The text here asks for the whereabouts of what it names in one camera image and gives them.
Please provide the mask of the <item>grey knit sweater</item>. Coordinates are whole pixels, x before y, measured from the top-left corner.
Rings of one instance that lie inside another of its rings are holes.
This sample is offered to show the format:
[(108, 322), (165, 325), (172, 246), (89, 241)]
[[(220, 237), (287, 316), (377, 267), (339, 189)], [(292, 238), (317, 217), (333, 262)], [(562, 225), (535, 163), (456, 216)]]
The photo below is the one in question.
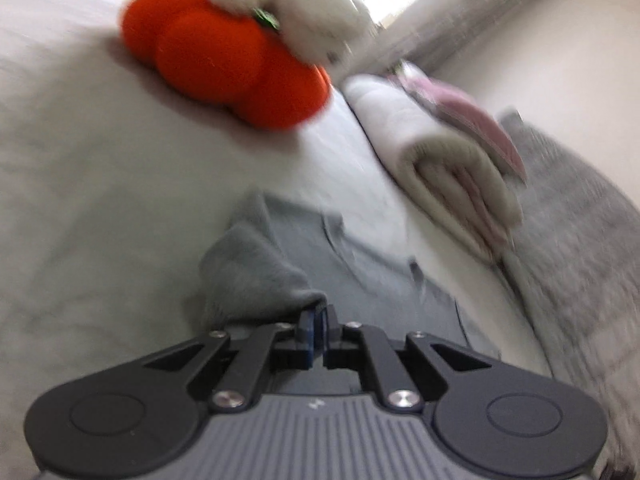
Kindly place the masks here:
[(200, 262), (203, 323), (243, 333), (333, 306), (340, 322), (382, 328), (390, 339), (424, 330), (497, 359), (498, 348), (416, 260), (379, 252), (339, 214), (257, 192)]

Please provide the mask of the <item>folded white pink duvet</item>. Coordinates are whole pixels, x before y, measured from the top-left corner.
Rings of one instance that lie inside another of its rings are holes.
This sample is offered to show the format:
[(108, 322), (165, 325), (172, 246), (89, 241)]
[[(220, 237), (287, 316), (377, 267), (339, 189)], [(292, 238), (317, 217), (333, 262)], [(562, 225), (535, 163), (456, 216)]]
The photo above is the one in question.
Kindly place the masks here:
[(483, 148), (436, 119), (395, 81), (352, 76), (342, 85), (376, 156), (400, 188), (471, 254), (498, 261), (522, 222), (514, 185)]

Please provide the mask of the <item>grey quilted bedspread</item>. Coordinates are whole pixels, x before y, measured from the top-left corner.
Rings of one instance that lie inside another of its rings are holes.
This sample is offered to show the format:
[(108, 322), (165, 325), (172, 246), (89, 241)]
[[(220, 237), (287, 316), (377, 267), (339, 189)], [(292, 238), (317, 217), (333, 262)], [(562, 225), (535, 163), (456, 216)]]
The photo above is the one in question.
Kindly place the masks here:
[(507, 112), (524, 221), (504, 256), (555, 378), (608, 418), (603, 458), (639, 465), (639, 211), (574, 152)]

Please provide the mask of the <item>white bed sheet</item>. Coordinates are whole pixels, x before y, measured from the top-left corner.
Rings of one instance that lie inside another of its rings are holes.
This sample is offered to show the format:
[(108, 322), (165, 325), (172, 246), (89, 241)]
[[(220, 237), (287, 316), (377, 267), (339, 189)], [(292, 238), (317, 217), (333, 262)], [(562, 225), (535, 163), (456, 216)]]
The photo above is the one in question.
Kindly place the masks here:
[(179, 98), (125, 51), (124, 0), (1, 0), (1, 474), (35, 470), (30, 402), (190, 336), (198, 260), (251, 188), (416, 257), (509, 363), (544, 352), (496, 272), (386, 176), (341, 98), (294, 134)]

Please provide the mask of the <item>pink pillow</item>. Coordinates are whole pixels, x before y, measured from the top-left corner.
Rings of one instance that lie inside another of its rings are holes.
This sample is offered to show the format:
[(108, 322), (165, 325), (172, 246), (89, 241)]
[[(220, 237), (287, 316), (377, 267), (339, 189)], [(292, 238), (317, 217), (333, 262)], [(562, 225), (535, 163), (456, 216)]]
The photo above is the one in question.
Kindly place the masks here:
[(480, 144), (503, 174), (526, 182), (525, 165), (511, 137), (472, 96), (451, 84), (427, 77), (409, 62), (400, 62), (390, 78), (436, 119)]

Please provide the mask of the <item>orange plush pumpkin cushion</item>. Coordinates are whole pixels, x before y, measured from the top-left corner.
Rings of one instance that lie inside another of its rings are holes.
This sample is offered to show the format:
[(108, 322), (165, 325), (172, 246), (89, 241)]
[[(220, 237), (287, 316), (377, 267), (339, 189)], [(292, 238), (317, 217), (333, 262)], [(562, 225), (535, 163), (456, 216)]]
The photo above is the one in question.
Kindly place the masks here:
[(208, 0), (131, 0), (120, 33), (131, 55), (169, 87), (257, 129), (292, 129), (330, 100), (324, 68), (300, 62), (254, 16), (234, 16)]

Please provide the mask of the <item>white plush dog toy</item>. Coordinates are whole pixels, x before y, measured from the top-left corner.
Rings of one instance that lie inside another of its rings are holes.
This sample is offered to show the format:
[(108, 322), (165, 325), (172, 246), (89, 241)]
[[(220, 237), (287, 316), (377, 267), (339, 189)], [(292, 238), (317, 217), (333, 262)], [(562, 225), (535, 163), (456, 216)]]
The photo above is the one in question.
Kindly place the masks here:
[(285, 47), (307, 65), (330, 68), (373, 32), (370, 12), (360, 0), (208, 1), (233, 15), (270, 13)]

